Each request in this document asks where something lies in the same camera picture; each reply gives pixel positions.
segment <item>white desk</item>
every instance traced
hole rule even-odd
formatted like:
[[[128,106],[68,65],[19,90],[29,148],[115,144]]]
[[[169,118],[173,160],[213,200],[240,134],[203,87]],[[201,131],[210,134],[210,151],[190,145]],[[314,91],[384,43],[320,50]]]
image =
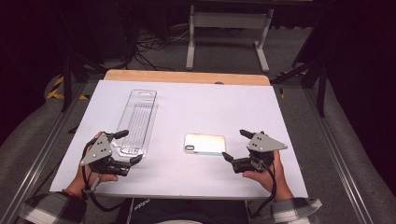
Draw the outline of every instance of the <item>white desk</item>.
[[[116,197],[257,199],[269,196],[260,184],[235,174],[221,156],[183,151],[186,133],[226,138],[227,152],[248,155],[240,129],[265,131],[287,144],[281,151],[286,178],[295,196],[307,197],[304,181],[270,86],[100,81],[50,191],[74,178],[85,144],[99,131],[115,132],[132,90],[155,90],[159,104],[148,155],[117,183],[103,183],[97,193]],[[116,160],[121,160],[113,153]]]

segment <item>smartphone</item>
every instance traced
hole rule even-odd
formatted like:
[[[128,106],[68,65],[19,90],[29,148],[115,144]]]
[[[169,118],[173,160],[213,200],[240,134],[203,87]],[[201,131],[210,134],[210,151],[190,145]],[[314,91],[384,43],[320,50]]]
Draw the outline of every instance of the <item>smartphone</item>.
[[[221,152],[225,152],[225,138],[221,135],[188,133],[184,140],[184,151],[221,156]]]

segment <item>plaid shirt sleeve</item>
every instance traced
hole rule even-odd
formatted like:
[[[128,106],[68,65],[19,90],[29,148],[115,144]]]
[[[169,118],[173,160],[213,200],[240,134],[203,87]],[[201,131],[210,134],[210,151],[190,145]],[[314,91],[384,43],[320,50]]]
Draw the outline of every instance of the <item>plaid shirt sleeve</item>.
[[[19,216],[36,224],[82,223],[87,203],[62,192],[37,195],[21,205]]]
[[[271,205],[271,215],[264,223],[313,224],[320,223],[313,216],[322,203],[319,199],[293,198]]]

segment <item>transparent plastic tray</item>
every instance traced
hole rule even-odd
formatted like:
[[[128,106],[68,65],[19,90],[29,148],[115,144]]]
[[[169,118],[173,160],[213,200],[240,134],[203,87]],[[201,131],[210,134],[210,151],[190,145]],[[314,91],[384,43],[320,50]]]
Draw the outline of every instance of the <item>transparent plastic tray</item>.
[[[131,91],[117,129],[117,131],[128,130],[129,134],[111,143],[120,156],[146,157],[158,108],[155,102],[156,96],[156,91]]]

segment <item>table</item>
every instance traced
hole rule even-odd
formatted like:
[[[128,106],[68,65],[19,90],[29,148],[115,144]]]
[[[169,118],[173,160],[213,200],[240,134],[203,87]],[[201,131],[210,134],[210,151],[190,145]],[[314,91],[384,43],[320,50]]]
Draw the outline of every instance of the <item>table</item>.
[[[63,189],[73,179],[81,150],[92,136],[98,131],[116,131],[130,91],[151,89],[157,91],[159,107],[147,157],[132,167],[128,176],[121,176],[119,182],[101,184],[97,193],[178,199],[267,197],[269,192],[257,182],[236,175],[221,156],[183,151],[186,133],[208,133],[225,136],[227,152],[235,158],[246,157],[248,139],[239,134],[239,129],[246,129],[265,131],[289,146],[281,151],[286,178],[296,197],[307,197],[274,90],[268,84],[267,77],[254,75],[110,70],[92,96],[50,191]],[[122,160],[116,153],[113,157]]]

